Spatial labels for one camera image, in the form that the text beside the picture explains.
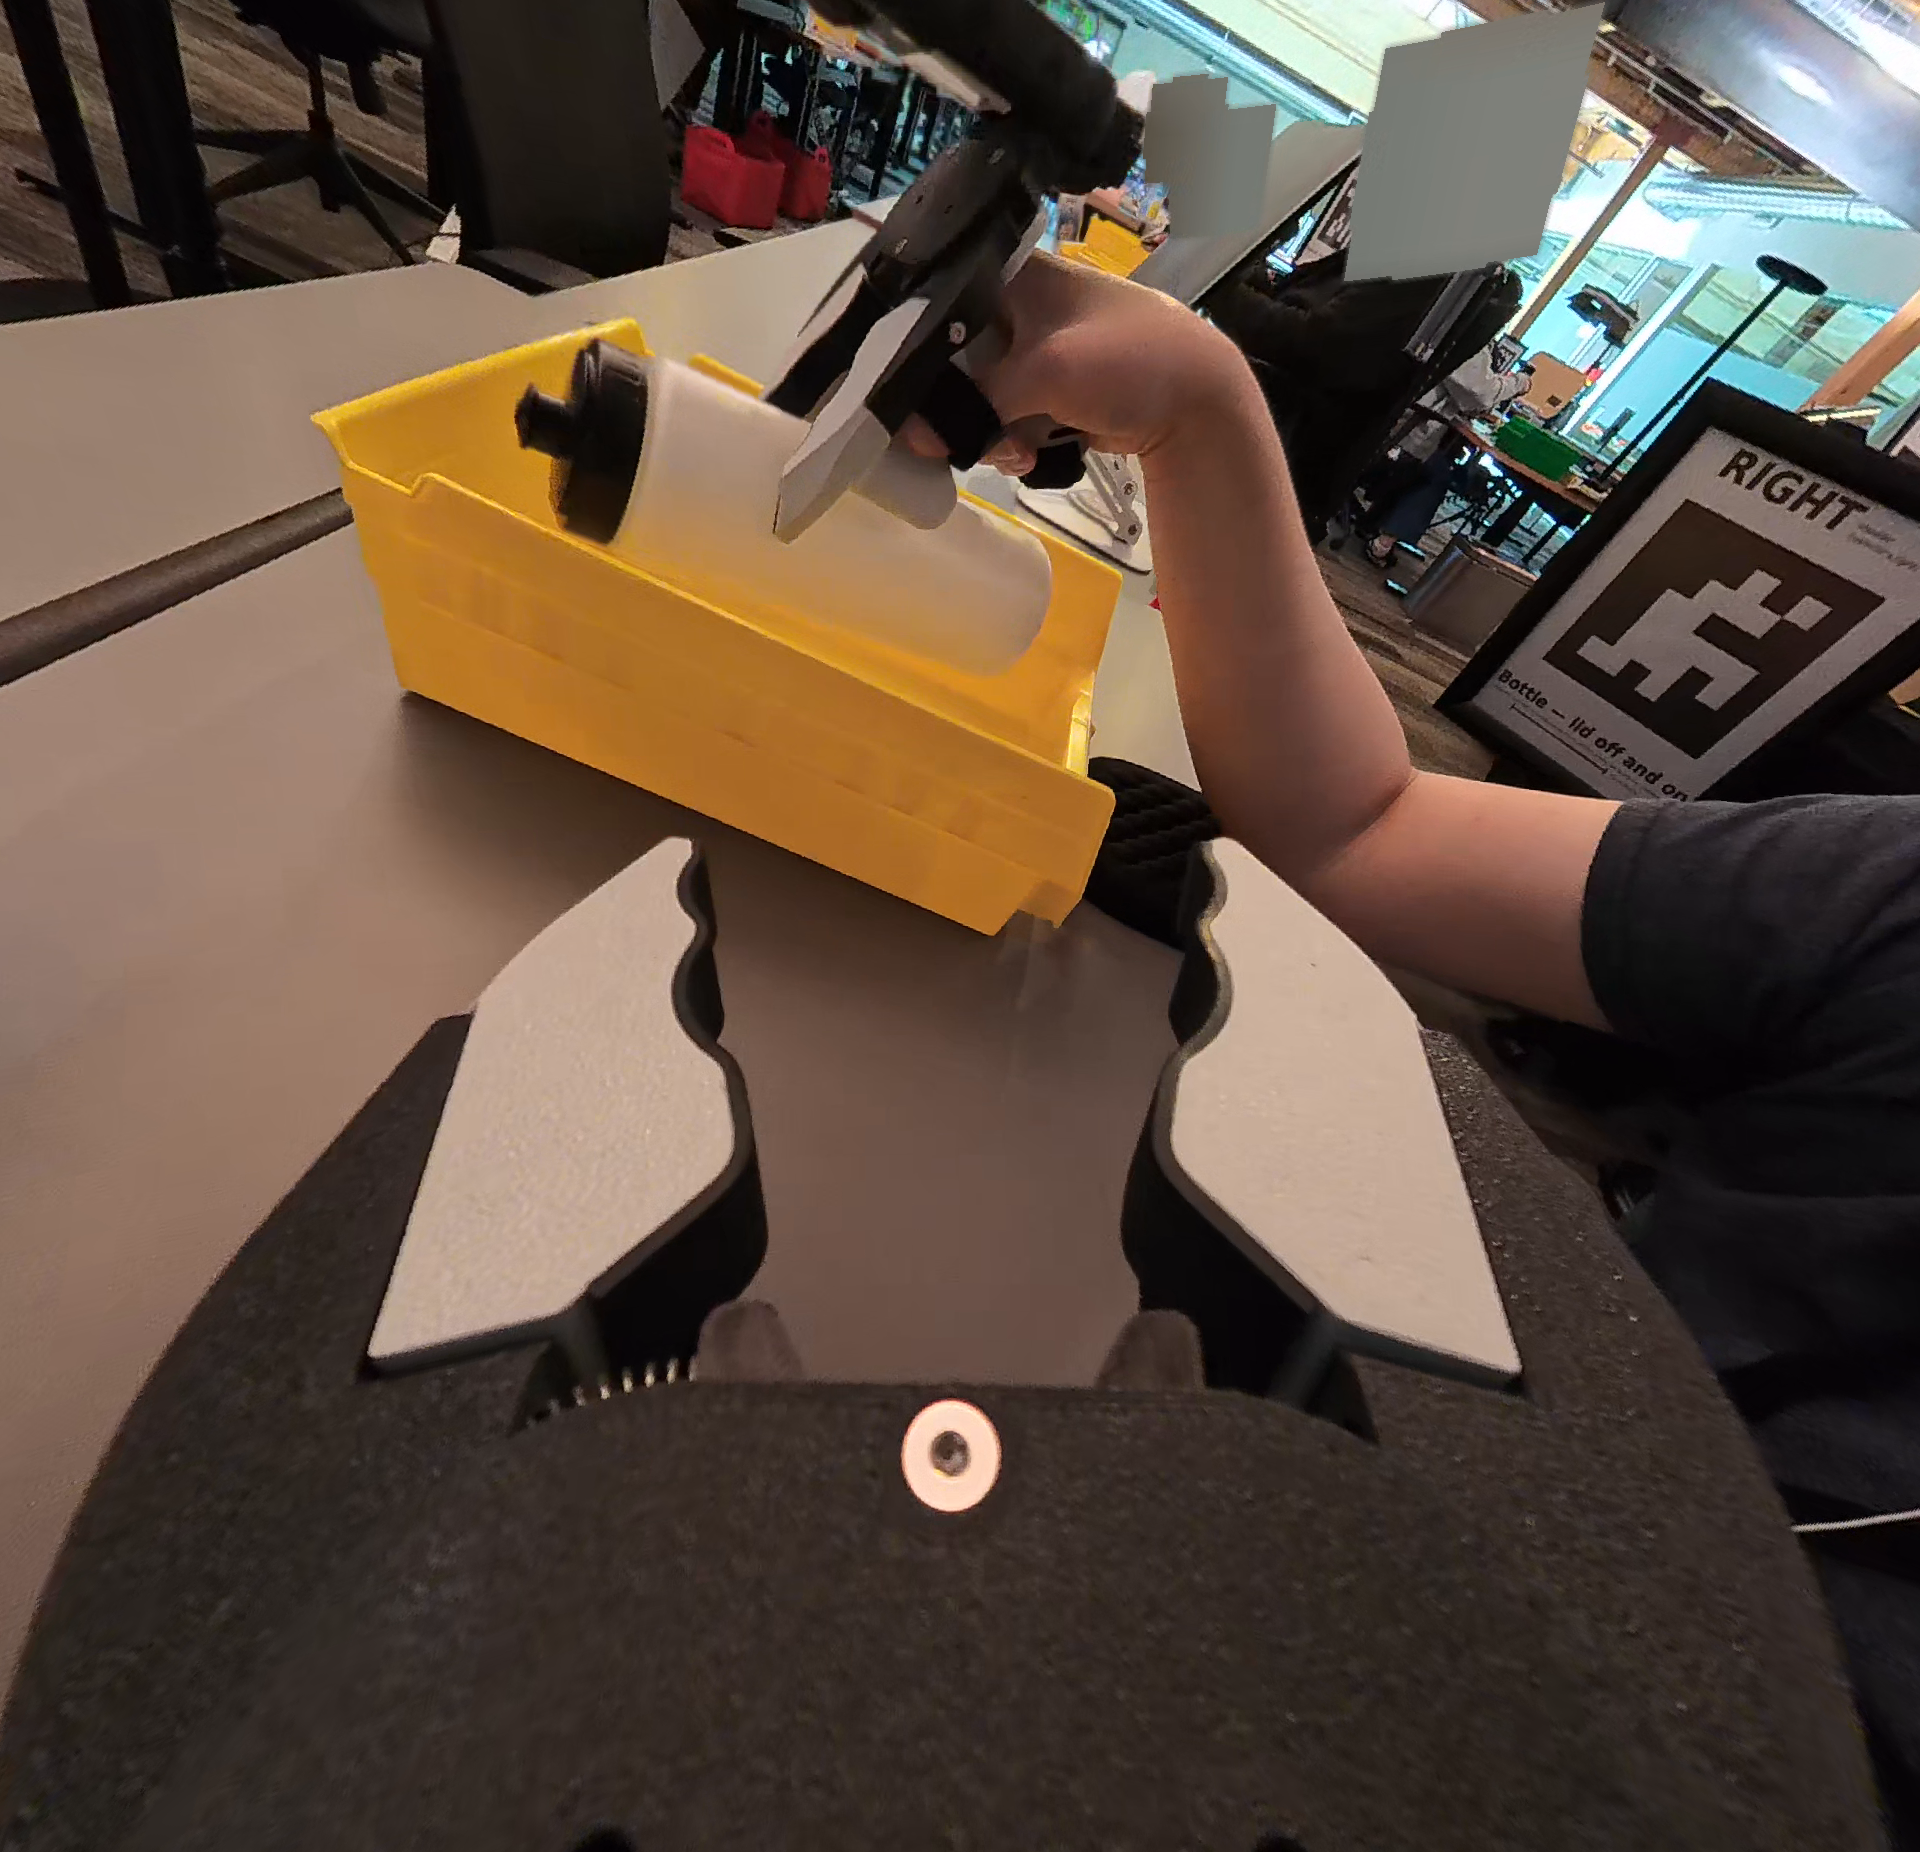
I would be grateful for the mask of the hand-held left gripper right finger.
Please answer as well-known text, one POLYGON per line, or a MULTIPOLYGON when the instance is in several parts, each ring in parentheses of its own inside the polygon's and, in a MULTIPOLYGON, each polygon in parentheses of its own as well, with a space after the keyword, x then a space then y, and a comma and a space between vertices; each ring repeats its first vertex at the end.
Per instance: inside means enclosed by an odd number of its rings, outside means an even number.
POLYGON ((1522 1364, 1423 1032, 1375 963, 1252 852, 1192 855, 1173 1050, 1122 1190, 1146 1313, 1203 1386, 1327 1392, 1375 1360, 1510 1392, 1522 1364))

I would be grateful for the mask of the red storage boxes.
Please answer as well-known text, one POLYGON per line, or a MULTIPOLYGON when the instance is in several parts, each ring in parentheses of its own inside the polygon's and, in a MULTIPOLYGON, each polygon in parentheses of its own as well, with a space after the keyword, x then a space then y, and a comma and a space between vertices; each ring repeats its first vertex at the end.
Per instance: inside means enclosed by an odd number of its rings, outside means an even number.
POLYGON ((767 233, 819 226, 830 206, 833 164, 755 115, 742 134, 691 126, 682 137, 681 197, 720 228, 767 233))

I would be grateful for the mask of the person's right forearm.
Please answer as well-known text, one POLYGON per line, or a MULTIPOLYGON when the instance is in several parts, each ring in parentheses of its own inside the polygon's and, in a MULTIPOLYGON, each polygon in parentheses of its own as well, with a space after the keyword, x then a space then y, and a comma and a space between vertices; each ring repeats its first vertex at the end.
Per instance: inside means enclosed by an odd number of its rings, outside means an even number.
POLYGON ((1379 967, 1603 1028, 1583 908, 1618 809, 1413 766, 1231 349, 1205 341, 1171 421, 1129 447, 1185 743, 1224 833, 1379 967))

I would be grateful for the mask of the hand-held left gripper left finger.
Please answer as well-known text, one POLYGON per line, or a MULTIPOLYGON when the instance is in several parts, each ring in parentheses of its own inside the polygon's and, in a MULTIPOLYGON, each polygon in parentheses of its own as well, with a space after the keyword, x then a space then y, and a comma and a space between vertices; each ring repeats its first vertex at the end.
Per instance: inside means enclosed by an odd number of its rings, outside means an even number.
POLYGON ((688 1367, 764 1259, 717 915, 688 838, 542 928, 466 1022, 366 1358, 537 1345, 566 1373, 688 1367))

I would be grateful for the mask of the black bottle lid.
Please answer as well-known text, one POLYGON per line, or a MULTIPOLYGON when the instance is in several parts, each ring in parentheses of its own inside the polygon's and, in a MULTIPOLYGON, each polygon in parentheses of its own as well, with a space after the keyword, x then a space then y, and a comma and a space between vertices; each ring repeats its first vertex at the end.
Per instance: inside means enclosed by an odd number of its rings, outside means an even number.
POLYGON ((644 359, 606 337, 571 363, 566 395, 527 386, 516 441, 551 464, 548 492, 563 532, 609 547, 626 521, 647 438, 644 359))

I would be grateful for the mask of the person's right hand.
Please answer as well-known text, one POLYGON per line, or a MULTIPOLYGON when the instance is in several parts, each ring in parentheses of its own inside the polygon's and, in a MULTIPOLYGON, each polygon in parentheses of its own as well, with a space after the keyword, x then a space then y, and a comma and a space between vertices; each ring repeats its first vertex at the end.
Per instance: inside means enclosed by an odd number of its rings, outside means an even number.
POLYGON ((977 384, 1000 421, 984 464, 1022 474, 1058 432, 1130 455, 1147 482, 1265 464, 1274 428, 1240 354, 1187 307, 1098 270, 1032 256, 1004 287, 977 384))

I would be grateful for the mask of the white plastic bottle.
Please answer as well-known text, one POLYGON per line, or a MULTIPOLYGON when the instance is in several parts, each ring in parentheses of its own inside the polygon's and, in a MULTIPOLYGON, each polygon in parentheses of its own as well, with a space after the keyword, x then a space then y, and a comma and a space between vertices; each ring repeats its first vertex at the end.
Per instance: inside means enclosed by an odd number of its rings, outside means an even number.
POLYGON ((1000 673, 1035 642, 1050 605, 1035 537, 967 503, 920 530, 848 495, 779 541, 779 472, 804 421, 688 364, 645 355, 639 366, 644 445, 612 556, 950 669, 1000 673))

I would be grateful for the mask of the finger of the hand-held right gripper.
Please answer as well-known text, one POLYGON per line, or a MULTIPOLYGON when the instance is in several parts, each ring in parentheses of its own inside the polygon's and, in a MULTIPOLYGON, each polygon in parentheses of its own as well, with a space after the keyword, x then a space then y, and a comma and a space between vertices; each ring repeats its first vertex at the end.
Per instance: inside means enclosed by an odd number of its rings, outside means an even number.
POLYGON ((920 460, 897 439, 928 398, 946 359, 920 349, 881 378, 881 355, 901 343, 905 309, 891 313, 861 344, 845 378, 818 416, 793 416, 804 431, 779 468, 774 535, 796 543, 844 496, 861 496, 918 532, 931 532, 957 509, 957 482, 946 464, 920 460))
POLYGON ((957 355, 991 325, 1022 240, 1021 160, 937 160, 815 307, 764 389, 767 403, 818 416, 851 378, 861 344, 898 309, 905 334, 881 355, 881 378, 920 349, 957 355))

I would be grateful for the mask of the yellow plastic bin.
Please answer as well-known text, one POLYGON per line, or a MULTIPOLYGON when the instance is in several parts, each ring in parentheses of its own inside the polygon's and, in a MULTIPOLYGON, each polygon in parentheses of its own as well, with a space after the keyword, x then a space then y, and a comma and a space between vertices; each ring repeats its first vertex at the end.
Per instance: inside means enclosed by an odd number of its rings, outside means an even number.
POLYGON ((1122 573, 973 496, 1047 556, 1035 642, 1002 673, 694 585, 561 530, 516 400, 574 328, 320 411, 397 687, 981 936, 1062 924, 1108 832, 1090 704, 1122 573))

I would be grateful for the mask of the black textured pad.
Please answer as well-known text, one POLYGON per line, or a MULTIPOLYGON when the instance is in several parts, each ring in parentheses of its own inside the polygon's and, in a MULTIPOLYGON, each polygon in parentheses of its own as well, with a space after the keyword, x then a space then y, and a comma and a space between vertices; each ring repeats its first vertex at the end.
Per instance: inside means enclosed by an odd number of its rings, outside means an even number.
POLYGON ((1199 790, 1147 766, 1098 756, 1089 779, 1113 796, 1082 903, 1119 926, 1178 949, 1192 855, 1220 833, 1199 790))

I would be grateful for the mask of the black framed tag sign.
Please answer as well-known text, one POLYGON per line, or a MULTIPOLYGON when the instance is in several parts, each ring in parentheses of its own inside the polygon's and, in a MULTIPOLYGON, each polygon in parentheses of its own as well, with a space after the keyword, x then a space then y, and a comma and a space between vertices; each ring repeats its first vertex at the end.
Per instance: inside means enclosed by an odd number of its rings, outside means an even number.
POLYGON ((1613 802, 1840 793, 1811 743, 1916 673, 1907 451, 1718 381, 1484 639, 1436 711, 1613 802))

